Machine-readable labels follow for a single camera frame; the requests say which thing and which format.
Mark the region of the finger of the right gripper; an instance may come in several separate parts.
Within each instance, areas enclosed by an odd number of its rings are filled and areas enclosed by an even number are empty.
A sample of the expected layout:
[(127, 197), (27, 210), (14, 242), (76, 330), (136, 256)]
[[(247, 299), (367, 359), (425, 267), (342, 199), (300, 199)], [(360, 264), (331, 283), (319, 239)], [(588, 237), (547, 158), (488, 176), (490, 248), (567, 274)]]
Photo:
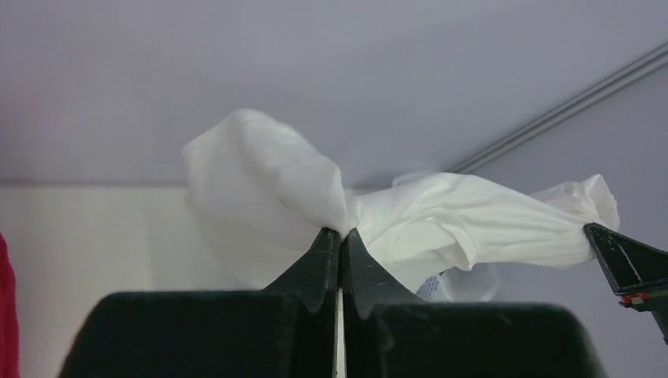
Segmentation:
[(596, 223), (583, 233), (619, 305), (651, 313), (667, 341), (667, 252)]

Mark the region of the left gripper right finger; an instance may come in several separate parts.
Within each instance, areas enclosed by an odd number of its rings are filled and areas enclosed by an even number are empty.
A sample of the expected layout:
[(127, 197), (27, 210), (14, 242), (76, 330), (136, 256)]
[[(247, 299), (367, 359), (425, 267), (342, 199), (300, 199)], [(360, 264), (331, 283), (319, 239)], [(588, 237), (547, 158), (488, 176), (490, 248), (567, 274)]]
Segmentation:
[(579, 320), (543, 303), (429, 303), (351, 232), (341, 247), (349, 377), (603, 377)]

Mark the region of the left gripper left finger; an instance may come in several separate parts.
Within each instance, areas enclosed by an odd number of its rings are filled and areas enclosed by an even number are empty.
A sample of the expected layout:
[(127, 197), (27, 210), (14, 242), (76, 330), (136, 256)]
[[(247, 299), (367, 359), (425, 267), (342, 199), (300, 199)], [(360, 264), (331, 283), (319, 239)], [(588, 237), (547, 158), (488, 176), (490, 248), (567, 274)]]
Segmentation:
[(258, 291), (107, 295), (87, 316), (63, 377), (333, 377), (340, 235)]

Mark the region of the white t-shirt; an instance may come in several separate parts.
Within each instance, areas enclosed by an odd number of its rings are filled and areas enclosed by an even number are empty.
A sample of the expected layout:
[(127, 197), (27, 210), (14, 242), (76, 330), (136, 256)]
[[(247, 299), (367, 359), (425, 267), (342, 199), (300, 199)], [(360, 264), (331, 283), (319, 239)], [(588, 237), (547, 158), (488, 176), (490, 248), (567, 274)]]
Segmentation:
[(231, 113), (183, 155), (197, 232), (227, 274), (256, 289), (301, 258), (323, 228), (357, 232), (369, 254), (416, 291), (451, 268), (591, 261), (583, 227), (620, 224), (598, 174), (532, 195), (454, 173), (354, 192), (339, 166), (299, 132), (252, 109)]

